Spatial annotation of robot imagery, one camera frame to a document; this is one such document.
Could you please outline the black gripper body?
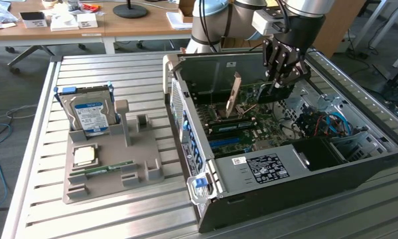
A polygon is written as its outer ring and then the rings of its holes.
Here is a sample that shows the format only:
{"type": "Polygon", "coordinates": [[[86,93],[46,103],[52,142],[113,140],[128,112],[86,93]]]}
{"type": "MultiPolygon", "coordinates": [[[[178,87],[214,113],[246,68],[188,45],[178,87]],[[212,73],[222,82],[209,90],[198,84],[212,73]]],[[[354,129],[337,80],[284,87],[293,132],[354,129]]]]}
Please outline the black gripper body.
{"type": "Polygon", "coordinates": [[[301,54],[305,54],[313,45],[326,17],[305,17],[297,15],[290,16],[288,19],[289,27],[286,27],[285,22],[274,24],[280,32],[273,35],[273,43],[281,43],[290,48],[298,48],[301,54]]]}

